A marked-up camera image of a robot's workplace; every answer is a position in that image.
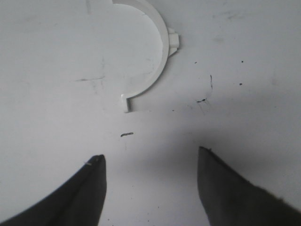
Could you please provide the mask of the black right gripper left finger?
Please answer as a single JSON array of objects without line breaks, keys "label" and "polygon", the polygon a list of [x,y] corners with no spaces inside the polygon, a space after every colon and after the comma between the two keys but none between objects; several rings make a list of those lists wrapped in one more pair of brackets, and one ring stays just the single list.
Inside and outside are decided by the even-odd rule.
[{"label": "black right gripper left finger", "polygon": [[95,155],[50,195],[1,225],[96,226],[106,189],[106,159],[102,154]]}]

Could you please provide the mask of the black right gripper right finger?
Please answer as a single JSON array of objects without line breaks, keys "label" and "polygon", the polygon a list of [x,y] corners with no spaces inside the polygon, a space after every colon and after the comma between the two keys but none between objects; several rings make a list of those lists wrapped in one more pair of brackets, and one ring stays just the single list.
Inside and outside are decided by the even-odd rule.
[{"label": "black right gripper right finger", "polygon": [[198,193],[212,226],[299,226],[301,213],[253,185],[212,150],[198,150]]}]

